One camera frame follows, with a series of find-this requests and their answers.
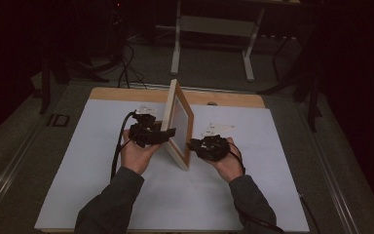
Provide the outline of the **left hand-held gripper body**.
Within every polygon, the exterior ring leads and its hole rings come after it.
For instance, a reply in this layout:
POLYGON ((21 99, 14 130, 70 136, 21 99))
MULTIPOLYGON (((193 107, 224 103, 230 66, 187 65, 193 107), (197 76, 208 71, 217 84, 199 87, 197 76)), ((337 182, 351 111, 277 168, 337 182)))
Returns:
POLYGON ((164 134, 161 132, 161 123, 156 121, 154 114, 156 109, 141 105, 132 114, 136 120, 130 127, 130 139, 137 145, 145 147, 151 144, 161 144, 165 141, 164 134))

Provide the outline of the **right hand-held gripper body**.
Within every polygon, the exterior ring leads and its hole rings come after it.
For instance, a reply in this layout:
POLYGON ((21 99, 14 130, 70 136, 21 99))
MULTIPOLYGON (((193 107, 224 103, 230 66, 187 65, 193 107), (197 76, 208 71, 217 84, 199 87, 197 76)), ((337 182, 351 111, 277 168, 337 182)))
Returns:
POLYGON ((202 139, 199 140, 197 155, 205 160, 217 162, 227 156, 230 146, 225 137, 221 135, 234 130, 234 125, 223 125, 210 123, 202 132, 202 139))

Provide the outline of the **light wooden picture frame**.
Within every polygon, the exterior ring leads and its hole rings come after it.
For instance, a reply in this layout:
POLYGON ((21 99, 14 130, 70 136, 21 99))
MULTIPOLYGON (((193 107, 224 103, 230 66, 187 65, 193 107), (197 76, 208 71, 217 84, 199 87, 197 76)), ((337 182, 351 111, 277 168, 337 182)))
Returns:
POLYGON ((170 82, 168 99, 162 121, 162 131, 175 129, 175 135, 164 143, 166 151, 183 171, 189 170, 190 150, 187 141, 192 137, 194 114, 176 79, 170 82))

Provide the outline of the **person's right hand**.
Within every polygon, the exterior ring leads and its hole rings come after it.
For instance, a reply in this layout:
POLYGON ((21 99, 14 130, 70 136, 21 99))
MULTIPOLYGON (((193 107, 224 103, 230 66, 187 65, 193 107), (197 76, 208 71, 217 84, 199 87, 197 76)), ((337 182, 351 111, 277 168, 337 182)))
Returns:
POLYGON ((243 160, 242 153, 235 145, 233 139, 228 137, 227 141, 230 146, 230 151, 227 156, 217 162, 209 161, 209 163, 226 182, 231 182, 235 178, 243 175, 243 160))

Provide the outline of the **person's left hand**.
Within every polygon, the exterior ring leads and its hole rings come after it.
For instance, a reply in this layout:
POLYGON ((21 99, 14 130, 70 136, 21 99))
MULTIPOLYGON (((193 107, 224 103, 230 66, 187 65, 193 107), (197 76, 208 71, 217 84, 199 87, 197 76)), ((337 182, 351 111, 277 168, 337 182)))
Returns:
POLYGON ((124 130, 123 138, 125 146, 121 150, 121 166, 142 175, 146 171, 152 156, 161 145, 153 144, 142 148, 130 139, 129 130, 124 130))

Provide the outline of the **white metal stand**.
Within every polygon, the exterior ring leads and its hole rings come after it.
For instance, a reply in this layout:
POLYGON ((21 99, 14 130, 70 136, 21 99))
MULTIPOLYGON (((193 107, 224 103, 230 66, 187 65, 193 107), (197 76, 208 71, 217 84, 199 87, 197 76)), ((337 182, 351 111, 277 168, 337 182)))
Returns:
POLYGON ((246 80, 248 82, 253 82, 255 80, 250 55, 252 53, 262 19, 265 15, 265 8, 261 8, 258 11, 256 20, 254 21, 190 16, 184 15, 181 9, 182 0, 177 0, 175 41, 170 67, 171 75, 177 75, 179 70, 181 32, 189 31, 216 35, 247 37, 249 39, 248 46, 242 51, 243 67, 246 80))

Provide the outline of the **small black floor box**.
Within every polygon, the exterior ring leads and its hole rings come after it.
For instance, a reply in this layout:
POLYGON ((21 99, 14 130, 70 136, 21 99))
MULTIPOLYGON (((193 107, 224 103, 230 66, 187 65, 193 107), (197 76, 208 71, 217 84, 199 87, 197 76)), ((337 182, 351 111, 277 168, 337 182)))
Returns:
POLYGON ((70 116, 63 114, 52 114, 47 122, 48 127, 66 127, 69 123, 70 116))

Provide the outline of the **black stand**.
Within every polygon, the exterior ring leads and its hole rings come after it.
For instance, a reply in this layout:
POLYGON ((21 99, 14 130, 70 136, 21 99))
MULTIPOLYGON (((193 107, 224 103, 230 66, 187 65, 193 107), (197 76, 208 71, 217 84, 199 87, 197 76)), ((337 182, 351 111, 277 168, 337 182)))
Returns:
POLYGON ((279 79, 279 83, 272 88, 264 91, 259 91, 258 94, 271 95, 284 88, 295 85, 296 89, 292 95, 293 100, 295 102, 303 102, 306 98, 309 99, 307 123, 311 131, 315 133, 317 131, 316 117, 320 115, 320 112, 318 111, 319 78, 315 74, 315 72, 308 71, 302 66, 302 56, 304 55, 304 51, 308 43, 307 39, 303 39, 301 36, 295 38, 295 40, 301 46, 301 51, 289 71, 284 74, 282 78, 280 78, 278 74, 276 58, 289 40, 289 37, 286 37, 284 39, 284 41, 280 44, 279 48, 275 52, 274 57, 272 58, 273 68, 275 71, 275 75, 279 79))
POLYGON ((51 74, 61 84, 67 84, 70 80, 68 68, 81 73, 84 77, 96 82, 106 82, 106 79, 97 75, 97 72, 105 71, 112 68, 117 61, 115 59, 96 67, 87 67, 80 64, 78 61, 60 52, 46 52, 42 56, 42 77, 41 89, 39 90, 39 97, 41 98, 40 113, 44 114, 51 103, 51 74))

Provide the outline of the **metal rail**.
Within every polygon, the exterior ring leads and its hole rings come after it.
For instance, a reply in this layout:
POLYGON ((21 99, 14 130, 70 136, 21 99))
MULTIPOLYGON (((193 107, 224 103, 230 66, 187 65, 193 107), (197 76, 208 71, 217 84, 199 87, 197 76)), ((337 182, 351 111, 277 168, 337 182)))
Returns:
POLYGON ((24 161, 24 157, 29 150, 30 145, 33 143, 43 126, 44 124, 41 122, 37 122, 33 125, 32 129, 27 133, 25 139, 17 149, 9 165, 0 175, 0 201, 3 199, 6 192, 11 187, 11 184, 24 161))
POLYGON ((311 130, 311 127, 308 123, 307 114, 305 113, 305 105, 296 104, 295 107, 304 128, 308 132, 310 141, 312 142, 314 150, 318 156, 319 167, 321 169, 324 182, 329 191, 330 197, 337 211, 339 219, 341 220, 345 234, 359 234, 357 225, 346 202, 345 196, 342 193, 342 190, 336 180, 336 177, 331 170, 329 162, 327 161, 326 154, 320 146, 316 134, 311 130))

